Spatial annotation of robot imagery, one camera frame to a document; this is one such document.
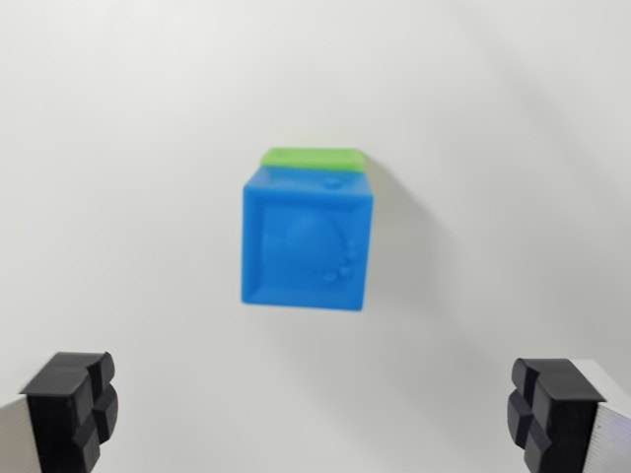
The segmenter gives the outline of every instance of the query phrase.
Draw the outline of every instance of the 3d printed cube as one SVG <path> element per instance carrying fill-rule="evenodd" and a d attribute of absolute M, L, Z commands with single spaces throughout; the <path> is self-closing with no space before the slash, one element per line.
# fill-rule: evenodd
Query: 3d printed cube
<path fill-rule="evenodd" d="M 244 189 L 242 297 L 362 308 L 373 194 L 356 150 L 272 149 Z"/>

